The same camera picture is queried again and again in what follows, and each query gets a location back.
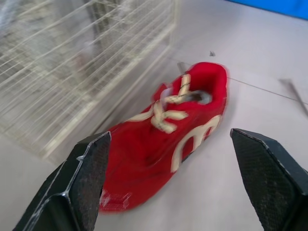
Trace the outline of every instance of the cream shoelace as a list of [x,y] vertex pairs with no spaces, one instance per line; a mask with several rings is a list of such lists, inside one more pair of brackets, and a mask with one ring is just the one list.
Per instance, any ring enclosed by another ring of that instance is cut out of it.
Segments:
[[[183,75],[179,94],[165,97],[164,98],[165,102],[176,103],[176,104],[182,103],[185,100],[185,96],[190,93],[189,92],[190,82],[191,82],[191,76],[188,74]],[[155,126],[157,129],[167,134],[170,134],[177,129],[177,126],[172,123],[166,122],[165,119],[170,118],[174,120],[182,120],[187,116],[188,114],[184,111],[176,111],[176,110],[164,111],[160,100],[158,100],[154,103],[154,105],[150,108],[148,112],[138,114],[129,119],[128,121],[138,122],[152,117],[151,123],[153,124],[153,126]]]

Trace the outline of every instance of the white wire shelf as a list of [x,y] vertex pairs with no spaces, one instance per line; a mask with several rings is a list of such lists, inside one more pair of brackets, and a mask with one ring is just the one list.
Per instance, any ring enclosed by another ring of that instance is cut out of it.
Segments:
[[175,1],[21,1],[0,41],[0,131],[50,154],[170,35]]

